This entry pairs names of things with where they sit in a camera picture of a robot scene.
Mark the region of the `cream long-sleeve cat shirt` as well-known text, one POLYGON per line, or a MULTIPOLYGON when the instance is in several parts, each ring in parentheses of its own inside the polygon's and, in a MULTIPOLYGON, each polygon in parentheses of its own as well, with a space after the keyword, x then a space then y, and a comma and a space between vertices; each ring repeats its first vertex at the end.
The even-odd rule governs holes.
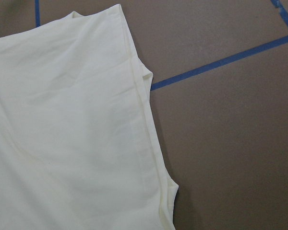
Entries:
POLYGON ((172 230, 178 185, 122 7, 0 38, 0 230, 172 230))

